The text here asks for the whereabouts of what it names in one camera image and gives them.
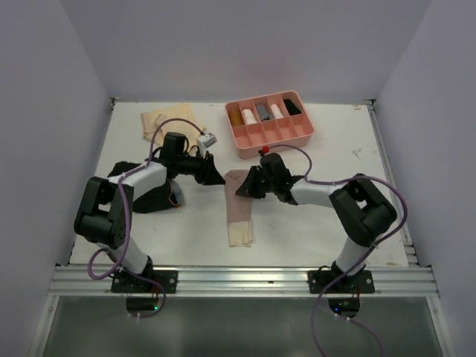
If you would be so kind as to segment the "pink underwear cream waistband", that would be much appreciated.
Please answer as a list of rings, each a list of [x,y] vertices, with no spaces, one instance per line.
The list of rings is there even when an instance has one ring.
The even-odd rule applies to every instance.
[[[230,247],[251,247],[254,241],[251,200],[236,194],[247,175],[246,170],[230,170],[224,176],[228,244]]]

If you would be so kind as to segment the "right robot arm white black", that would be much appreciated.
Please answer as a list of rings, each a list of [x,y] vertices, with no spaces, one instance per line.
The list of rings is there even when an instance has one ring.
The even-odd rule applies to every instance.
[[[274,194],[289,205],[316,205],[332,208],[347,239],[332,264],[331,282],[340,292],[348,292],[358,282],[364,255],[397,219],[394,206],[369,177],[356,175],[342,183],[316,183],[291,174],[277,153],[260,152],[260,163],[250,168],[236,195],[263,199]]]

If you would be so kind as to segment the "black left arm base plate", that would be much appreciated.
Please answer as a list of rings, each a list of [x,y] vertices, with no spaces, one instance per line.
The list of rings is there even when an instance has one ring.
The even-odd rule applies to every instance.
[[[124,294],[165,293],[175,294],[179,281],[176,270],[146,269],[145,274],[129,271],[114,273],[111,292]]]

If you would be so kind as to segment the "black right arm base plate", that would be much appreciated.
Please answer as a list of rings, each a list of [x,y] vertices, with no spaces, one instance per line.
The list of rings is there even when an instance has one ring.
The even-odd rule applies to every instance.
[[[342,272],[334,265],[321,266],[306,273],[309,292],[318,295],[324,294],[372,294],[376,292],[373,275],[366,268],[360,269],[354,275],[338,277]]]

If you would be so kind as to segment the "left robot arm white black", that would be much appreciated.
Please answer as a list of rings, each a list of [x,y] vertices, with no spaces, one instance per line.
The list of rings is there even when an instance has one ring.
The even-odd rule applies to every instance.
[[[203,132],[196,139],[198,152],[191,155],[186,150],[187,137],[168,132],[160,149],[150,149],[147,160],[125,173],[108,178],[92,177],[87,183],[74,220],[74,231],[88,242],[97,245],[99,252],[107,253],[114,263],[112,271],[119,268],[129,272],[128,282],[138,292],[146,292],[155,282],[151,259],[131,237],[133,204],[154,189],[167,188],[168,198],[173,193],[173,179],[178,175],[194,177],[204,186],[223,185],[225,180],[214,164],[208,149],[216,137]],[[92,263],[99,254],[95,252],[88,263],[88,274],[101,280],[106,273],[96,275]]]

